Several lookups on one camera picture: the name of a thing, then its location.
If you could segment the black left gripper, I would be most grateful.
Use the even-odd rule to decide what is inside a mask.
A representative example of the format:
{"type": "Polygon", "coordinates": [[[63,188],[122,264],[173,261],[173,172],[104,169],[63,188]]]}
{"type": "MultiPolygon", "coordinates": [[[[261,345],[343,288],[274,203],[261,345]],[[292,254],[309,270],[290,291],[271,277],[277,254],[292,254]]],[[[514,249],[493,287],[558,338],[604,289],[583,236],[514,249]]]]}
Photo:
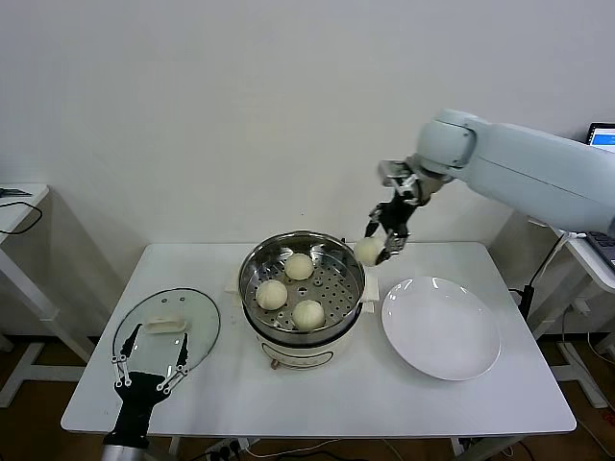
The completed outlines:
{"type": "Polygon", "coordinates": [[[177,360],[167,370],[167,376],[129,372],[129,361],[138,349],[138,335],[143,324],[121,324],[111,345],[111,365],[114,386],[122,405],[113,430],[104,445],[148,446],[148,429],[153,408],[167,398],[188,374],[188,334],[185,333],[177,360]]]}

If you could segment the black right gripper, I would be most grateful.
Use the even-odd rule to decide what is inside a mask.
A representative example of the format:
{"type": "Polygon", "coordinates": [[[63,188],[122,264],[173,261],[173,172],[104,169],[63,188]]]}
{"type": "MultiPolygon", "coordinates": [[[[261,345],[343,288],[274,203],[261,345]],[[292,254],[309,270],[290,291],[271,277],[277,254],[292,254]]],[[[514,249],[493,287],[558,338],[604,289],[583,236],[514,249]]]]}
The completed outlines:
{"type": "Polygon", "coordinates": [[[398,255],[404,249],[408,236],[407,222],[416,209],[410,202],[411,199],[411,195],[395,192],[388,203],[378,203],[370,211],[365,237],[375,236],[378,230],[387,235],[377,256],[377,265],[398,255]]]}

